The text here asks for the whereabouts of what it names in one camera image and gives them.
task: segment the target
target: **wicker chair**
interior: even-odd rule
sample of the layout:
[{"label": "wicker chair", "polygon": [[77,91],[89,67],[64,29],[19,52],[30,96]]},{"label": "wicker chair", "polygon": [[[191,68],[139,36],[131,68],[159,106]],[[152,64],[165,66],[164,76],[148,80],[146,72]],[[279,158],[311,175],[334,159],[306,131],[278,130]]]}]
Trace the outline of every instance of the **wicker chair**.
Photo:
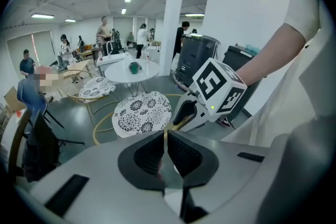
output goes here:
[{"label": "wicker chair", "polygon": [[[79,75],[80,73],[89,74],[91,79],[87,82],[84,82]],[[108,80],[107,78],[103,78],[88,71],[75,70],[75,69],[63,71],[60,74],[60,76],[62,82],[61,86],[59,87],[59,93],[61,95],[62,93],[65,94],[66,96],[73,99],[76,103],[84,104],[87,107],[93,126],[94,126],[92,119],[93,114],[95,114],[98,110],[102,109],[103,107],[109,104],[119,102],[118,97],[113,93],[113,91],[116,88],[116,85],[114,82]],[[109,98],[110,93],[112,93],[115,96],[117,101],[104,104],[93,112],[90,104],[103,98]]]}]

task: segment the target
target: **white sleeve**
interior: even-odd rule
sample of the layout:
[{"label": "white sleeve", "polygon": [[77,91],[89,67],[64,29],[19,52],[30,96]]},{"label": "white sleeve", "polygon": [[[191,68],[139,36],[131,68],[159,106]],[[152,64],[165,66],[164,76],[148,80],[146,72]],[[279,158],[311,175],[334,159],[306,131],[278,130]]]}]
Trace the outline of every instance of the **white sleeve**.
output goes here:
[{"label": "white sleeve", "polygon": [[301,33],[308,42],[320,28],[319,1],[290,0],[284,23]]}]

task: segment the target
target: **white round table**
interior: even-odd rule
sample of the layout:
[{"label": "white round table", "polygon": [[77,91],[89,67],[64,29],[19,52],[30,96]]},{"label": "white round table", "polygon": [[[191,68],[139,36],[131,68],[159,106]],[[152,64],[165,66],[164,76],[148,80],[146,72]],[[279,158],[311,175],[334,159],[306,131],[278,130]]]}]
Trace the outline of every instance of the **white round table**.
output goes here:
[{"label": "white round table", "polygon": [[113,63],[105,70],[105,77],[116,83],[125,83],[127,88],[130,90],[131,94],[133,92],[128,87],[127,83],[141,83],[141,81],[155,77],[159,73],[159,65],[151,60],[147,59],[133,59],[134,62],[137,62],[141,67],[137,74],[132,74],[129,70],[128,61],[119,61]]}]

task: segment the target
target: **green object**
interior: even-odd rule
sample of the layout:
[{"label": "green object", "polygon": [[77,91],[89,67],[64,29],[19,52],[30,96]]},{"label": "green object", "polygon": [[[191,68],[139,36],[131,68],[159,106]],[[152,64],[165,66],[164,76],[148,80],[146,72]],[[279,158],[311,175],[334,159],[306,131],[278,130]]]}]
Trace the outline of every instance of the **green object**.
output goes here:
[{"label": "green object", "polygon": [[141,70],[141,65],[139,65],[137,62],[132,62],[128,66],[129,70],[131,71],[132,74],[137,74],[139,70]]}]

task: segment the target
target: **man in blue shirt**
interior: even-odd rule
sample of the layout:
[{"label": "man in blue shirt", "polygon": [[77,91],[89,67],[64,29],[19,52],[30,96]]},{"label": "man in blue shirt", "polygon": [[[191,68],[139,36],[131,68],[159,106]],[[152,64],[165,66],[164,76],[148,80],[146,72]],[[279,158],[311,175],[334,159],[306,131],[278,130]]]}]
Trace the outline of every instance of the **man in blue shirt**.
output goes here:
[{"label": "man in blue shirt", "polygon": [[35,62],[29,57],[29,50],[25,49],[23,51],[23,60],[20,62],[20,73],[26,78],[30,74],[34,74]]}]

